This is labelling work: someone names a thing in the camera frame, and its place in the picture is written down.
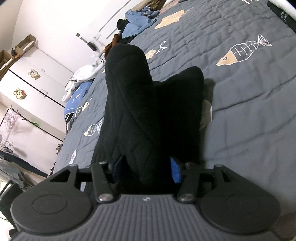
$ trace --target fish skeleton pattern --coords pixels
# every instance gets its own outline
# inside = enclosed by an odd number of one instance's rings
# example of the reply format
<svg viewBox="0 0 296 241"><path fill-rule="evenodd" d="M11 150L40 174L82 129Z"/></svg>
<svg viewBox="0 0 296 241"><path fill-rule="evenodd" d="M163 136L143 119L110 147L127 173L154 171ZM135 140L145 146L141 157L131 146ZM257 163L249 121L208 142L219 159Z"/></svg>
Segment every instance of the fish skeleton pattern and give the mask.
<svg viewBox="0 0 296 241"><path fill-rule="evenodd" d="M103 122L104 122L104 118L102 118L97 124L93 124L91 125L87 131L84 133L84 135L86 137L90 137L92 136L93 134L95 134L95 132L97 131L99 134L100 134L100 131L101 131L101 127L103 125Z"/></svg>
<svg viewBox="0 0 296 241"><path fill-rule="evenodd" d="M258 49L259 45L272 46L266 38L261 34L258 35L258 41L247 41L246 43L236 44L230 48L228 53L224 55L216 64L231 65L247 60Z"/></svg>

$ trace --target cardboard box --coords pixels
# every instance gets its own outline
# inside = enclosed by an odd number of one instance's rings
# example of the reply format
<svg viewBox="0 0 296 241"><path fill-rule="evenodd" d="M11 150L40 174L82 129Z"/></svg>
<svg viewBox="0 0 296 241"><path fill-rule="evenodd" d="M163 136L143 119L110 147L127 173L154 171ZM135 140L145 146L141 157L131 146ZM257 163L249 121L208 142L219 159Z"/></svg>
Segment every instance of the cardboard box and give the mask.
<svg viewBox="0 0 296 241"><path fill-rule="evenodd" d="M2 50L0 52L0 79L5 75L5 73L8 71L9 67L15 62L15 58L6 52L5 50Z"/></svg>
<svg viewBox="0 0 296 241"><path fill-rule="evenodd" d="M17 46L15 46L15 52L23 56L29 49L31 49L36 42L36 38L33 35L28 35Z"/></svg>

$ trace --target wardrobe door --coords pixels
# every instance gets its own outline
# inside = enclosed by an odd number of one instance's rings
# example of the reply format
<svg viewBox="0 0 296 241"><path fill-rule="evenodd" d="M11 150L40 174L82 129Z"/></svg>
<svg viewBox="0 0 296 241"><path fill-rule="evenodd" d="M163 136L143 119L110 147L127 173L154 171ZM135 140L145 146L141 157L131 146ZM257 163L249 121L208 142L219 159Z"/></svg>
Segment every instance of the wardrobe door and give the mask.
<svg viewBox="0 0 296 241"><path fill-rule="evenodd" d="M0 92L32 115L55 129L65 132L64 108L11 71L8 71L0 81Z"/></svg>
<svg viewBox="0 0 296 241"><path fill-rule="evenodd" d="M42 70L64 87L73 75L71 71L34 46L22 58Z"/></svg>
<svg viewBox="0 0 296 241"><path fill-rule="evenodd" d="M9 69L56 103L65 106L62 101L65 87L25 59L20 58Z"/></svg>

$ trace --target bed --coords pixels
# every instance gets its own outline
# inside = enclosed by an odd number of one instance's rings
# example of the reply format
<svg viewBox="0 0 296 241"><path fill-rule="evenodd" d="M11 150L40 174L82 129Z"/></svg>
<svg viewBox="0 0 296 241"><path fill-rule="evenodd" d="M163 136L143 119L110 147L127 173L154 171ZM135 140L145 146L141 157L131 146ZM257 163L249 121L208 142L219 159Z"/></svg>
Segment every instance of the bed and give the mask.
<svg viewBox="0 0 296 241"><path fill-rule="evenodd" d="M131 44L153 80L198 66L213 120L201 131L205 166L224 164L296 211L296 34L267 0L189 0L160 14ZM55 172L90 165L104 120L105 73L74 116Z"/></svg>

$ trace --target brown cloth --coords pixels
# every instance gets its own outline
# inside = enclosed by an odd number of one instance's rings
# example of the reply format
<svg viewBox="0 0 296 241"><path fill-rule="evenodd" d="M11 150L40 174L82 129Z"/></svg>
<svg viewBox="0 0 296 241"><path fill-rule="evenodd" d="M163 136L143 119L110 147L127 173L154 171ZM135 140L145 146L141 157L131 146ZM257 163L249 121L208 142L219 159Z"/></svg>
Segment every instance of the brown cloth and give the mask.
<svg viewBox="0 0 296 241"><path fill-rule="evenodd" d="M119 42L119 40L121 40L121 36L115 34L112 42L105 46L105 59L107 59L110 50Z"/></svg>
<svg viewBox="0 0 296 241"><path fill-rule="evenodd" d="M143 0L136 6L134 6L132 11L141 11L144 7L148 6L151 10L160 10L165 4L166 0Z"/></svg>

